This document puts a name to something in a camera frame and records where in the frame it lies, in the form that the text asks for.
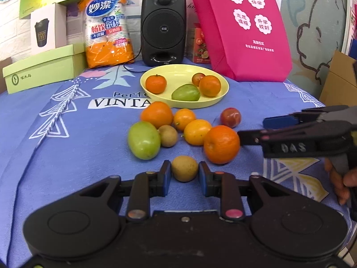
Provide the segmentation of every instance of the green mango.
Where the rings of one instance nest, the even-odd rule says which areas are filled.
[[[199,89],[193,84],[185,84],[178,87],[171,95],[171,98],[176,101],[195,102],[199,100],[201,94]]]
[[[129,129],[128,145],[137,158],[152,159],[160,150],[161,140],[158,130],[149,122],[137,122]]]

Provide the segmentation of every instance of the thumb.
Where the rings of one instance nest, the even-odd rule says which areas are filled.
[[[343,177],[343,184],[347,187],[357,186],[357,168],[354,168],[345,174]]]

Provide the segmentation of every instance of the white box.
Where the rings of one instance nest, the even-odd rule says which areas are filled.
[[[53,3],[31,13],[31,54],[67,45],[66,7]]]

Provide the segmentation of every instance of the screw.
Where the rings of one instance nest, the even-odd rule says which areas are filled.
[[[226,217],[231,219],[239,219],[243,216],[243,212],[239,209],[229,209],[226,211]]]
[[[133,209],[128,212],[128,217],[134,220],[142,219],[144,216],[146,216],[146,213],[141,209]]]
[[[183,217],[181,218],[181,221],[184,222],[184,223],[187,223],[187,222],[190,221],[190,218],[189,218],[188,216],[183,216]]]

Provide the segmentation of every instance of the blue oval logo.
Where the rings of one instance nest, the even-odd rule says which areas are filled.
[[[86,14],[90,17],[99,17],[113,10],[118,0],[92,0],[87,6]]]

